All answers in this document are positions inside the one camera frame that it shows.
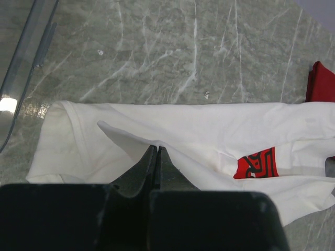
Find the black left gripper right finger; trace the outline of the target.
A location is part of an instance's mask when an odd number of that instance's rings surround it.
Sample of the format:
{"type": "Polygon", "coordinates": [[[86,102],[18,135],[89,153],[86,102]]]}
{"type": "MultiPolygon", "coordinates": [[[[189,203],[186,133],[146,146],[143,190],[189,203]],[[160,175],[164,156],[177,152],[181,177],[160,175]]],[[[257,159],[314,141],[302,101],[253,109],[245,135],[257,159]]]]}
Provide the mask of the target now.
{"type": "Polygon", "coordinates": [[[150,193],[148,250],[289,250],[278,211],[260,192],[150,193]]]}

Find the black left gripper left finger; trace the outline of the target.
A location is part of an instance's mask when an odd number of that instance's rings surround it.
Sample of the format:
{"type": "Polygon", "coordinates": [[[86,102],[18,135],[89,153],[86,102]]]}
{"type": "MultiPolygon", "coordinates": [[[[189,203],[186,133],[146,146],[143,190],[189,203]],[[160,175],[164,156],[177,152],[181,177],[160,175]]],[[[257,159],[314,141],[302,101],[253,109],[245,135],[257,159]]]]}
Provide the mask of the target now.
{"type": "Polygon", "coordinates": [[[1,250],[146,250],[157,148],[110,184],[1,187],[1,250]]]}

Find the white t shirt red print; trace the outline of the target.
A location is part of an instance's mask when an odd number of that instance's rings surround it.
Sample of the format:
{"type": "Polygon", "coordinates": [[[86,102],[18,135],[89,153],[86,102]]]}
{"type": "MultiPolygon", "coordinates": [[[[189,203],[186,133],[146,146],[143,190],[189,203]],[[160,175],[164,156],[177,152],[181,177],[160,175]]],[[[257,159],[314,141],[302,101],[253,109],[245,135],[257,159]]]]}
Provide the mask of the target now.
{"type": "Polygon", "coordinates": [[[108,183],[150,145],[201,190],[267,194],[288,225],[334,205],[334,104],[77,104],[47,111],[27,180],[108,183]]]}

